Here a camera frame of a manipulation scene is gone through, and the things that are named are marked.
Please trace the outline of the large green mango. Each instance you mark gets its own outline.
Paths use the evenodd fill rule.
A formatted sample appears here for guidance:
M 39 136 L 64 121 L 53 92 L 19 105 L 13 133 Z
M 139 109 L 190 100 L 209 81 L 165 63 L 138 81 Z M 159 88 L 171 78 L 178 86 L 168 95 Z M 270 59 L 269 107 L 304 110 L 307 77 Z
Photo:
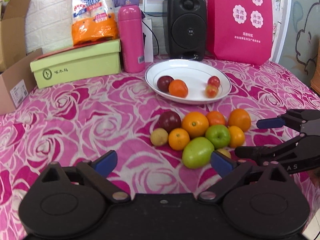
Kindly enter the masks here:
M 214 150 L 214 145 L 207 138 L 197 137 L 184 148 L 182 163 L 190 169 L 201 168 L 209 163 Z

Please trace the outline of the red-yellow small apple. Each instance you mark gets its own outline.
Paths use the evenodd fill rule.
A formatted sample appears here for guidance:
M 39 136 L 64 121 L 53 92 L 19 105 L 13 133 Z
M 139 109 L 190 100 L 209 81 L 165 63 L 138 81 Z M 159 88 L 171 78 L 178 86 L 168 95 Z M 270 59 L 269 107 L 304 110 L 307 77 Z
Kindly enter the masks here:
M 206 97 L 215 98 L 219 93 L 219 89 L 215 85 L 207 85 L 205 89 Z

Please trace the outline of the large orange mandarin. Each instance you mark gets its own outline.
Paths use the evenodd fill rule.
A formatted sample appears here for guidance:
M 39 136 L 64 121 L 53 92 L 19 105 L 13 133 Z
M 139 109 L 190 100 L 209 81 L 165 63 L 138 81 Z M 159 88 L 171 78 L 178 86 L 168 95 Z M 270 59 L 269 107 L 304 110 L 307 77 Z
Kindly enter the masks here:
M 179 79 L 171 81 L 168 90 L 170 95 L 179 98 L 186 98 L 189 93 L 189 89 L 185 82 Z

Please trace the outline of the yellow orange right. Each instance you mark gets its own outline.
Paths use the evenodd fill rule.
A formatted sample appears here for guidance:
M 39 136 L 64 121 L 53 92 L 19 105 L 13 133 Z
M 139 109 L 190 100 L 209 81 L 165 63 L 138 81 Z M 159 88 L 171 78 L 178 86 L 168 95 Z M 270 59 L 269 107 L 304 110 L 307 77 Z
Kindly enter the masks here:
M 229 147 L 236 148 L 242 146 L 245 142 L 245 134 L 242 129 L 237 126 L 229 126 L 228 130 L 231 137 Z

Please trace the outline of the orange back right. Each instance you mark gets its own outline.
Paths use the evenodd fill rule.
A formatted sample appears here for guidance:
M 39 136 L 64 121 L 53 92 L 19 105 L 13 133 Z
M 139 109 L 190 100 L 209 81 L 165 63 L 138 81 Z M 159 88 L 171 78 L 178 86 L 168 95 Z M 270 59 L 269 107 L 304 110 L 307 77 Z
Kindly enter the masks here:
M 251 127 L 251 117 L 244 109 L 235 109 L 229 115 L 228 126 L 236 126 L 246 132 Z

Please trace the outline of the green apple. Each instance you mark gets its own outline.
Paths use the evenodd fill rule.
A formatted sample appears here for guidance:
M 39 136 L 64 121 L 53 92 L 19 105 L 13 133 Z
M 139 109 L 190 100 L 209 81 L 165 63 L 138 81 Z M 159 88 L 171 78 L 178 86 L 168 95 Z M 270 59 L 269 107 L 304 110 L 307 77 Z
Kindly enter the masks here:
M 231 140 L 229 130 L 225 125 L 210 126 L 205 132 L 205 137 L 214 145 L 215 149 L 228 146 Z

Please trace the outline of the large orange with navel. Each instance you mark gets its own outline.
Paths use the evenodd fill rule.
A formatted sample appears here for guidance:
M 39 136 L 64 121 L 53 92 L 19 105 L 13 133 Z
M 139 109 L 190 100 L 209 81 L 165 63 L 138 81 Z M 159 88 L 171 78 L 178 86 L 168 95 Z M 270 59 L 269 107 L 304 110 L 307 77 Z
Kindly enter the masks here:
M 182 128 L 191 138 L 201 137 L 209 127 L 206 116 L 200 112 L 190 112 L 182 119 Z

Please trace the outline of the pink rose tablecloth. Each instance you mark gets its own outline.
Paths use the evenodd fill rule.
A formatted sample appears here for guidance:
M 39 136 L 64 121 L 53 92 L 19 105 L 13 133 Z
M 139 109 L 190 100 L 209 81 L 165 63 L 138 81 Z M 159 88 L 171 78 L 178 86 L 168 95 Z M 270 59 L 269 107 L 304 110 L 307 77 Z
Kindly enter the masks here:
M 319 108 L 319 97 L 276 63 L 204 63 L 232 83 L 229 96 L 211 105 L 166 100 L 149 88 L 143 73 L 121 73 L 36 89 L 14 113 L 1 116 L 1 239 L 25 236 L 18 206 L 52 161 L 73 166 L 115 150 L 118 164 L 109 180 L 129 194 L 198 194 L 213 185 L 219 177 L 210 166 L 190 170 L 180 152 L 151 145 L 150 133 L 164 111 L 229 116 L 242 108 L 256 122 L 287 109 Z

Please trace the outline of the small red apple on plate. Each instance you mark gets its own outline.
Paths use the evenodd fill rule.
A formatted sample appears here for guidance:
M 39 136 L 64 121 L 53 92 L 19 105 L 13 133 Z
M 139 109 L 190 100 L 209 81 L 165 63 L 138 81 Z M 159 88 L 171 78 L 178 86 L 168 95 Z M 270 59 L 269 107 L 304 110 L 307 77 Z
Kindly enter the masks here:
M 207 84 L 210 86 L 215 86 L 217 88 L 220 87 L 220 79 L 217 76 L 211 76 L 208 81 Z

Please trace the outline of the pink fabric bag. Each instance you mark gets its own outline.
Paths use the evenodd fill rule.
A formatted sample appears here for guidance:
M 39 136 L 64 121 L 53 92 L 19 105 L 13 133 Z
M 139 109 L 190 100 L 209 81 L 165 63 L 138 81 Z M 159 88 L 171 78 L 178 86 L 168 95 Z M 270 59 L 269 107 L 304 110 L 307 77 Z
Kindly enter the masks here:
M 271 56 L 271 0 L 207 0 L 206 49 L 218 60 L 261 65 Z

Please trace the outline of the yellow-brown small fruit left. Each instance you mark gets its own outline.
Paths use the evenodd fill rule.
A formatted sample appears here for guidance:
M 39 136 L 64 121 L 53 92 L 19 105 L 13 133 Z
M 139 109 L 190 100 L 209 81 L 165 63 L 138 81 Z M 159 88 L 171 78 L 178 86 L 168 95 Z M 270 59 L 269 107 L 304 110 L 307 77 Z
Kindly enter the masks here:
M 150 141 L 153 146 L 163 146 L 168 142 L 169 134 L 163 128 L 155 129 L 150 135 Z

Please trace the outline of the dark red plum on plate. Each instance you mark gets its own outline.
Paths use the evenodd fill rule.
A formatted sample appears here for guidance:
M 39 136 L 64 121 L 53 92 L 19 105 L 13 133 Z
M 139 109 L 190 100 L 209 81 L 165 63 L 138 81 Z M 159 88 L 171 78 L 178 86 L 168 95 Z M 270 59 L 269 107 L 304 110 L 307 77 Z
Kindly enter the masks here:
M 174 80 L 173 77 L 171 76 L 161 76 L 158 80 L 157 80 L 157 87 L 158 89 L 163 92 L 163 93 L 168 93 L 169 92 L 169 86 L 171 84 L 171 82 Z

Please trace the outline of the green shoe box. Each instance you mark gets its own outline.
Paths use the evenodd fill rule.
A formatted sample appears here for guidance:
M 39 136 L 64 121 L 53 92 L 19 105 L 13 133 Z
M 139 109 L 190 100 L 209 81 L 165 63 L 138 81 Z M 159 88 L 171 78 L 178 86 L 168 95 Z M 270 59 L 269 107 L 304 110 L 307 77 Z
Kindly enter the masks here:
M 111 40 L 34 60 L 30 69 L 39 88 L 118 74 L 121 70 L 120 51 L 120 40 Z

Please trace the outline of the red booklet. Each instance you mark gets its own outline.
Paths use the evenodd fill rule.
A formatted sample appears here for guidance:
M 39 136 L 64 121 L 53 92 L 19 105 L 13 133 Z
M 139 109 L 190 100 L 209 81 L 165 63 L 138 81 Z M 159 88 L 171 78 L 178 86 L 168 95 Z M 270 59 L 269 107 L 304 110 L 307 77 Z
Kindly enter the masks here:
M 105 43 L 105 42 L 107 42 L 107 41 L 87 42 L 87 43 L 83 43 L 83 44 L 80 44 L 80 45 L 76 45 L 76 46 L 72 46 L 72 47 L 66 47 L 66 48 L 63 48 L 63 49 L 60 49 L 60 50 L 56 50 L 56 51 L 51 51 L 51 52 L 45 53 L 45 54 L 43 54 L 41 56 L 38 56 L 35 59 L 35 61 L 43 59 L 43 58 L 46 58 L 46 57 L 49 57 L 49 56 L 52 56 L 52 55 L 57 55 L 57 54 L 64 53 L 64 52 L 67 52 L 67 51 L 71 51 L 71 50 L 75 50 L 75 49 L 79 49 L 79 48 L 84 48 L 84 47 L 87 47 L 87 46 L 93 46 L 93 45 L 101 44 L 101 43 Z

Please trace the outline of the paper cup package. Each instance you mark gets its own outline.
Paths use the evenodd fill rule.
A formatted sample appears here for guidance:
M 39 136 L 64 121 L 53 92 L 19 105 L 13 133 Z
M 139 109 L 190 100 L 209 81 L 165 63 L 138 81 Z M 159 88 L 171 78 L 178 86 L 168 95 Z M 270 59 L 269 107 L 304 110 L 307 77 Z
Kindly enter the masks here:
M 71 0 L 71 34 L 75 46 L 118 38 L 112 0 Z

